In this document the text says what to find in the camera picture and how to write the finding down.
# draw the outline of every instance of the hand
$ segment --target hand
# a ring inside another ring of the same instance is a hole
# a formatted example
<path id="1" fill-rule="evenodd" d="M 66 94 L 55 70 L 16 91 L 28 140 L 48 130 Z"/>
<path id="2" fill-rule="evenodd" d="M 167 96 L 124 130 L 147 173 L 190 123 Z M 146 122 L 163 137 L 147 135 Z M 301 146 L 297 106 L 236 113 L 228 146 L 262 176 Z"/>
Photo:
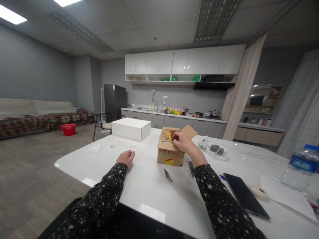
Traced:
<path id="1" fill-rule="evenodd" d="M 183 132 L 175 132 L 172 136 L 173 144 L 182 152 L 187 153 L 193 160 L 195 168 L 207 164 L 203 152 L 197 148 L 193 141 Z"/>
<path id="2" fill-rule="evenodd" d="M 131 150 L 125 151 L 120 154 L 115 164 L 124 163 L 127 165 L 127 167 L 129 167 L 133 162 L 134 156 L 135 156 L 135 151 L 131 151 Z"/>

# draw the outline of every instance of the black star print sleeve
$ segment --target black star print sleeve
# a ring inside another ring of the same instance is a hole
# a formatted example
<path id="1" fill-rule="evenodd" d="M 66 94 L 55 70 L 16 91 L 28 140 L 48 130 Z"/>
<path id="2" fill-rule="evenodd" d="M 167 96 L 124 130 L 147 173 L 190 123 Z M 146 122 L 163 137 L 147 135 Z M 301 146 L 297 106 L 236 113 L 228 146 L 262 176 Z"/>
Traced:
<path id="1" fill-rule="evenodd" d="M 108 227 L 122 194 L 127 165 L 117 163 L 85 197 L 51 238 L 95 238 Z"/>
<path id="2" fill-rule="evenodd" d="M 194 173 L 217 238 L 266 238 L 209 164 Z"/>

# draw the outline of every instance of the black phone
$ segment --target black phone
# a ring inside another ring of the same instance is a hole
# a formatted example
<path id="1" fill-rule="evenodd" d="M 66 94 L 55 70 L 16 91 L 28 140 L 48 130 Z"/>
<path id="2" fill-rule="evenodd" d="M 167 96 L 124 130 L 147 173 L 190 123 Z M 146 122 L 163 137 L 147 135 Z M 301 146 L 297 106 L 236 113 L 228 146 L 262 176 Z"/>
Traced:
<path id="1" fill-rule="evenodd" d="M 235 198 L 239 204 L 247 211 L 255 216 L 270 220 L 269 215 L 260 205 L 255 196 L 251 193 L 244 181 L 237 176 L 224 173 L 224 176 L 230 186 Z"/>

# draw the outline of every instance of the red bucket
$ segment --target red bucket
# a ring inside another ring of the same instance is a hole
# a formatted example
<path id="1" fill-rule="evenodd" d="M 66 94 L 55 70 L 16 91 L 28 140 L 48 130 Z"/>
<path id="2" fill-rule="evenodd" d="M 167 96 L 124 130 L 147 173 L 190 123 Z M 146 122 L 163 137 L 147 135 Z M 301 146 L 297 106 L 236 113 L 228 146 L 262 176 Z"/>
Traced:
<path id="1" fill-rule="evenodd" d="M 75 135 L 76 124 L 63 124 L 60 126 L 65 136 Z"/>

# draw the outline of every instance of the sofa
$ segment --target sofa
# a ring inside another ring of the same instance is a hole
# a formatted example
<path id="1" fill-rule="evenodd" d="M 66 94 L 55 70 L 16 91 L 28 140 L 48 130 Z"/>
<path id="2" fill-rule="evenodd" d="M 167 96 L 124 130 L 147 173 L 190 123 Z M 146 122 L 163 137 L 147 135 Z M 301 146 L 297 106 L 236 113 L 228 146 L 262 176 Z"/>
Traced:
<path id="1" fill-rule="evenodd" d="M 61 130 L 63 124 L 94 122 L 92 111 L 72 102 L 0 99 L 0 140 L 44 131 Z"/>

